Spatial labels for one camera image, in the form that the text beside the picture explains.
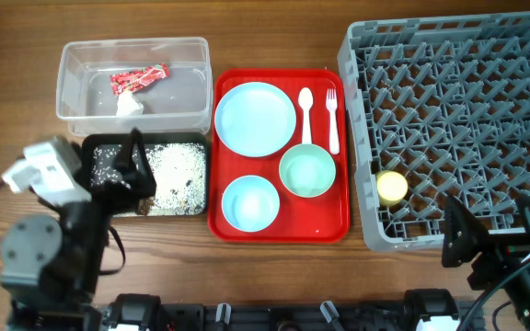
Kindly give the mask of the rice and brown food waste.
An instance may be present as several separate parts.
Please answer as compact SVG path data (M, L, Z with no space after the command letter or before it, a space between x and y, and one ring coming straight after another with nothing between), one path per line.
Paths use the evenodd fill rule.
M101 144L93 149L90 171L91 187L106 181L125 185L121 173L112 167L120 144ZM206 156L202 143L147 144L147 161L156 180L156 194L142 200L131 216L189 216L206 208Z

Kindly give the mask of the white napkin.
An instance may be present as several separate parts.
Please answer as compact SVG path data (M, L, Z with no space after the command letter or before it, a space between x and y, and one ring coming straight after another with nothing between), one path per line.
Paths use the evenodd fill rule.
M119 94L117 100L117 116L138 116L143 113L144 105L138 101L132 91L126 90Z

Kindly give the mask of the red snack wrapper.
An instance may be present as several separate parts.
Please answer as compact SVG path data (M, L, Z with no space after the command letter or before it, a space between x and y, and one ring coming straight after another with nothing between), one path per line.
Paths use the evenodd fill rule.
M132 93L147 88L157 80L169 77L169 70L165 63L148 66L130 72L113 74L110 77L110 85L114 95L117 97L126 91Z

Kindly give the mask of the yellow plastic cup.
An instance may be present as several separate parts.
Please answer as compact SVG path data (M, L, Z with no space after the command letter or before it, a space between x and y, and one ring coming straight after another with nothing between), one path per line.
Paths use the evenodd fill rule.
M381 206L391 207L406 196L409 184L399 172L384 170L376 174L376 189Z

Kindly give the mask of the small light blue bowl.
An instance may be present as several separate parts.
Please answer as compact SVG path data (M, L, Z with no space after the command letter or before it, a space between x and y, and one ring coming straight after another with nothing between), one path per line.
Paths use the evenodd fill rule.
M266 178L255 175L233 180L225 188L221 201L227 223L243 233L256 233L270 227L280 206L277 189Z

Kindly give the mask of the large light blue plate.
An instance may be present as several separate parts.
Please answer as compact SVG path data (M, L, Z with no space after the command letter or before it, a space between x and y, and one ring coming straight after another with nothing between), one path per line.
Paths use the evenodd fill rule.
M220 141L246 157L280 151L294 135L296 124L291 99L279 87L263 82L233 87L214 112L214 128Z

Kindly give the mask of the mint green bowl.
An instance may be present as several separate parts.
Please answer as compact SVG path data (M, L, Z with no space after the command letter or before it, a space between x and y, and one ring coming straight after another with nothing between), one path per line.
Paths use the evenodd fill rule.
M285 188L300 198L315 198L333 185L337 170L324 148L301 143L289 148L279 163L279 176Z

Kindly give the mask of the white plastic spoon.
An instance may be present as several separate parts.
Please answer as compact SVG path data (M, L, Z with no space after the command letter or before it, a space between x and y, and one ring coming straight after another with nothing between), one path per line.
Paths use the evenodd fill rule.
M310 126L310 109L313 107L314 98L312 91L308 87L303 87L298 95L298 105L303 112L302 143L312 142Z

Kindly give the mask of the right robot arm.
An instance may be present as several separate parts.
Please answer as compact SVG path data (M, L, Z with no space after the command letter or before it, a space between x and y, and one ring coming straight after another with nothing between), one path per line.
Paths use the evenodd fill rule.
M444 207L442 265L472 267L467 277L470 288L481 294L458 328L468 330L482 306L497 291L507 293L521 325L530 330L530 197L514 201L524 232L492 234L455 196L448 195Z

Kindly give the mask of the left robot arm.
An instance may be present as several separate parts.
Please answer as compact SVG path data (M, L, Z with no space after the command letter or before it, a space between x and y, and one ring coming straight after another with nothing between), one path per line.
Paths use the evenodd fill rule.
M93 308L105 246L116 235L114 215L134 211L156 193L144 138L132 130L113 167L120 182L87 189L76 179L82 161L76 144L56 136L26 147L2 175L15 193L30 190L57 218L37 214L20 219L1 245L1 286L11 295L8 330L97 330L102 315Z

